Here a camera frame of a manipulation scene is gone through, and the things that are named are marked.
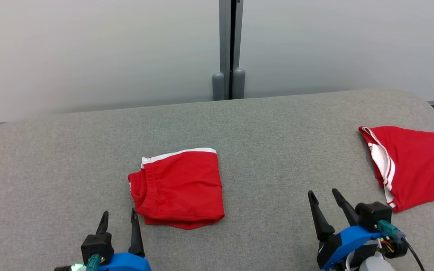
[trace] green led light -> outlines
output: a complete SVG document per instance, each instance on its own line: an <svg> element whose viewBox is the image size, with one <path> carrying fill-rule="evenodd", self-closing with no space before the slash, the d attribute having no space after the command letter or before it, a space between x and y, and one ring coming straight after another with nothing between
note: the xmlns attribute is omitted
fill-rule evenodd
<svg viewBox="0 0 434 271"><path fill-rule="evenodd" d="M79 271L84 266L84 264L76 263L71 266L71 271Z"/></svg>

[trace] gray fabric surface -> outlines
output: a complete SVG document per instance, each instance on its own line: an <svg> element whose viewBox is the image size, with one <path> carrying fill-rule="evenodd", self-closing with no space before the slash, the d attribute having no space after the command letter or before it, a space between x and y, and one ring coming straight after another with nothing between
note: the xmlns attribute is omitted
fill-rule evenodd
<svg viewBox="0 0 434 271"><path fill-rule="evenodd" d="M331 193L385 202L360 125L434 131L434 110L402 91L364 90L48 116L0 125L0 270L81 261L80 244L110 211L116 252L130 244L127 175L142 156L211 147L226 216L180 230L143 225L156 271L318 270L307 191L337 231ZM434 202L393 215L434 270ZM417 270L412 255L390 261Z"/></svg>

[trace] white stripe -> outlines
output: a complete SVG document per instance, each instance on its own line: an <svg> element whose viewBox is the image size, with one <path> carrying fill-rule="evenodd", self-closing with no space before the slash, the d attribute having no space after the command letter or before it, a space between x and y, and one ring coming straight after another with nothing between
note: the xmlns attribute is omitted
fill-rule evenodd
<svg viewBox="0 0 434 271"><path fill-rule="evenodd" d="M217 151L212 149L212 148L185 149L183 151L166 153L166 154L162 154L162 155L158 155L158 156L154 156L154 157L150 157L150 158L142 157L142 164L140 165L140 168L145 168L145 166L144 166L145 164L153 163L155 161L162 160L162 159L168 158L170 156L174 156L174 155L181 154L181 153L188 152L188 151L203 151L203 152L212 152L212 153L217 154Z"/></svg>
<svg viewBox="0 0 434 271"><path fill-rule="evenodd" d="M369 149L371 150L371 158L375 162L381 176L383 177L384 182L384 196L386 197L386 202L389 204L391 208L396 207L396 204L392 202L394 200L394 196L391 194L392 183L394 172L396 171L396 166L394 164L393 159L388 154L386 148L379 142L375 134L368 127L363 127L363 131L369 134L377 144L369 143Z"/></svg>

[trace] red garment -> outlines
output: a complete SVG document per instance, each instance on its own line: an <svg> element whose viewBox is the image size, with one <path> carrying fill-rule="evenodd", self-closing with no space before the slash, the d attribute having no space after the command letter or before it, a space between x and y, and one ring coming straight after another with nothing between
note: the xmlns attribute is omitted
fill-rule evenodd
<svg viewBox="0 0 434 271"><path fill-rule="evenodd" d="M217 152L186 149L142 158L141 170L128 175L138 214L148 225L192 230L224 217Z"/></svg>
<svg viewBox="0 0 434 271"><path fill-rule="evenodd" d="M434 201L434 132L395 126L359 128L379 185L395 212Z"/></svg>

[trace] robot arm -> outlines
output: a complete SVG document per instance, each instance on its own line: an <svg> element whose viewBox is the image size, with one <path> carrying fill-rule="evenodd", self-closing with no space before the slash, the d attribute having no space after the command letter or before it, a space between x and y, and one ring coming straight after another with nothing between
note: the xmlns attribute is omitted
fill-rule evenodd
<svg viewBox="0 0 434 271"><path fill-rule="evenodd" d="M112 235L107 233L108 211L103 216L95 234L90 234L81 245L83 264L60 266L54 271L151 271L145 259L140 225L136 211L131 211L131 246L128 252L117 253L112 247Z"/></svg>
<svg viewBox="0 0 434 271"><path fill-rule="evenodd" d="M337 234L334 234L334 228L327 223L314 193L308 192L319 240L316 257L319 268L338 271L351 271L351 268L359 268L360 271L393 271L384 257L403 257L408 248L410 251L412 249L405 235L391 225L391 208L380 202L359 203L353 208L337 189L332 189L332 192L350 225ZM419 259L417 262L424 271Z"/></svg>

